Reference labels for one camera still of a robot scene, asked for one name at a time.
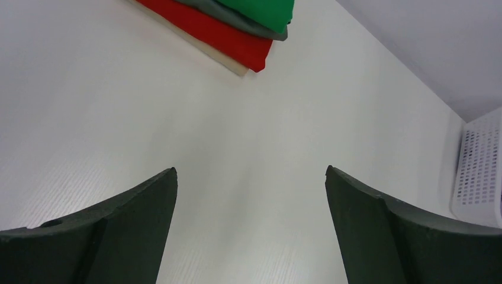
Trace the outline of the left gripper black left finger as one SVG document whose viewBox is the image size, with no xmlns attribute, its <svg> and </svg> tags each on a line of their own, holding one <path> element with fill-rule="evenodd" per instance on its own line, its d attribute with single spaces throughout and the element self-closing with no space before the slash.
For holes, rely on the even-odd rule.
<svg viewBox="0 0 502 284">
<path fill-rule="evenodd" d="M 178 190 L 174 168 L 36 228 L 1 232 L 2 283 L 155 283 Z"/>
</svg>

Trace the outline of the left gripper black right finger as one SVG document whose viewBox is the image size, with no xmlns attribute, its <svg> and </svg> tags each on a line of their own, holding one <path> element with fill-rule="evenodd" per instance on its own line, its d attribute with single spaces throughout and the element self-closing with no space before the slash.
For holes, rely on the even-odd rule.
<svg viewBox="0 0 502 284">
<path fill-rule="evenodd" d="M 326 194 L 349 283 L 500 283 L 501 230 L 380 192 L 338 168 Z"/>
</svg>

